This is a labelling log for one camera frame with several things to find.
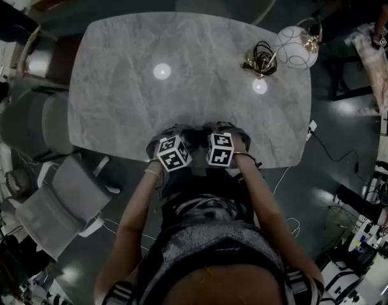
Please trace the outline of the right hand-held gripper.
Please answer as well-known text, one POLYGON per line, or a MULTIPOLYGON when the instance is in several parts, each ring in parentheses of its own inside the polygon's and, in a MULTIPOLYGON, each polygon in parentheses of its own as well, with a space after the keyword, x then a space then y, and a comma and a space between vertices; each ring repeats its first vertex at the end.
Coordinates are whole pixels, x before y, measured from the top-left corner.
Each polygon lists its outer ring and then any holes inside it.
POLYGON ((210 166, 230 167, 235 150, 233 134, 240 136, 246 151, 250 148, 250 136, 230 122, 208 122, 203 125, 203 129, 208 134, 206 161, 210 166))

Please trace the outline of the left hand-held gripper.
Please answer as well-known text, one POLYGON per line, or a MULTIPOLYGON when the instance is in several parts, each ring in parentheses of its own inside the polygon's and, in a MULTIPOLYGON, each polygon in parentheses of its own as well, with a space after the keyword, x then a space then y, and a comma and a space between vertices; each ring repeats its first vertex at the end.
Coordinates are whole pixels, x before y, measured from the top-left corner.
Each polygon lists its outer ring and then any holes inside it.
POLYGON ((188 125, 174 125, 151 138, 145 148, 149 162, 160 162, 167 172, 187 167, 192 161, 186 146, 191 130, 188 125))

